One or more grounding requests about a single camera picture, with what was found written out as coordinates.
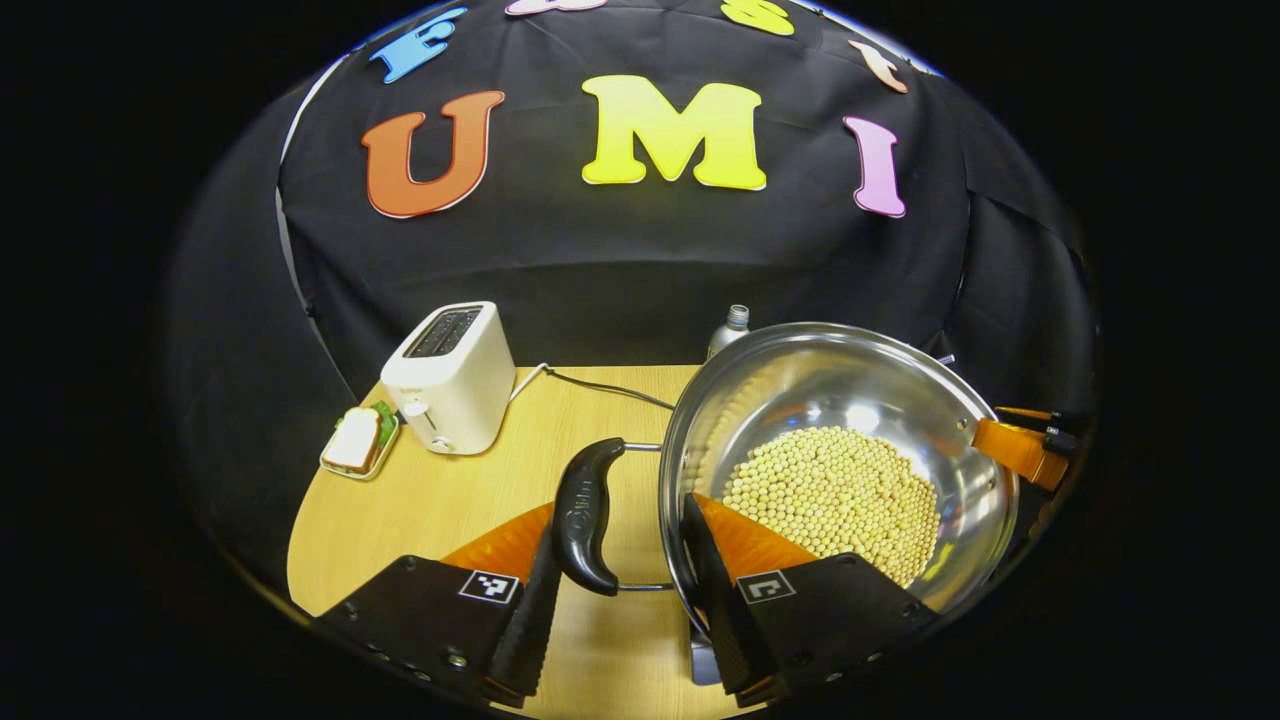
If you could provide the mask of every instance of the yellow letter m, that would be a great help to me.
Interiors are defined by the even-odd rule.
[[[595,160],[582,168],[591,184],[640,182],[644,163],[631,154],[635,135],[662,177],[673,181],[685,172],[704,140],[703,161],[694,177],[703,184],[763,190],[764,173],[755,165],[753,115],[760,96],[745,87],[704,85],[684,113],[639,76],[600,76],[582,83],[600,104]]]

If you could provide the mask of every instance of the toaster slot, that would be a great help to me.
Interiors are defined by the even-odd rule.
[[[480,306],[454,307],[440,313],[431,324],[422,331],[417,341],[404,352],[404,357],[439,357],[448,355],[462,342],[467,329],[480,316]]]

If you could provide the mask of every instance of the white toaster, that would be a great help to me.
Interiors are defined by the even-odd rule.
[[[383,386],[428,450],[484,452],[498,437],[516,365],[493,302],[445,305],[383,365]]]

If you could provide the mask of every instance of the toaster power cord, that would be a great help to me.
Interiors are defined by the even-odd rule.
[[[635,389],[630,389],[630,388],[625,388],[625,387],[618,387],[618,386],[604,384],[604,383],[593,383],[593,382],[588,382],[588,380],[580,380],[577,378],[571,378],[571,377],[568,377],[566,374],[556,372],[553,368],[549,368],[547,365],[547,363],[539,363],[538,366],[535,366],[532,370],[530,370],[529,374],[525,375],[525,379],[520,380],[520,384],[516,386],[516,389],[511,393],[511,400],[508,400],[507,402],[509,404],[512,400],[516,400],[516,396],[520,395],[520,391],[525,389],[525,386],[527,386],[535,377],[538,377],[538,373],[541,372],[541,370],[545,370],[548,375],[550,375],[553,378],[559,378],[559,379],[562,379],[562,380],[564,380],[567,383],[573,383],[576,386],[589,387],[591,389],[603,389],[605,392],[617,392],[617,393],[621,393],[621,395],[630,395],[631,397],[635,397],[637,400],[644,400],[645,402],[652,402],[652,404],[657,405],[658,407],[666,407],[667,410],[675,410],[676,409],[675,405],[672,405],[669,402],[663,402],[663,401],[658,400],[657,397],[653,397],[652,395],[645,395],[645,393],[643,393],[640,391],[635,391]]]

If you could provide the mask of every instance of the black cloth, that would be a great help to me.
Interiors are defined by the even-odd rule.
[[[433,309],[497,302],[517,364],[699,363],[730,304],[751,325],[828,320],[957,356],[993,405],[1083,409],[1093,320],[1079,231],[1025,152],[951,82],[897,63],[884,87],[832,20],[795,10],[791,37],[723,18],[718,3],[611,0],[512,19],[471,1],[448,47],[384,85],[370,55],[443,8],[357,49],[280,147],[311,79],[273,105],[214,174],[175,263],[169,384],[186,471],[207,521],[284,592],[293,518],[333,419],[352,404],[294,295],[276,231],[279,181],[305,301],[362,396]],[[590,186],[596,76],[649,78],[677,109],[710,82],[760,94],[768,187],[663,181]],[[440,106],[500,90],[483,182],[410,219],[369,202],[360,138],[421,111],[411,172],[449,165]],[[856,115],[890,128],[906,215],[860,209]]]

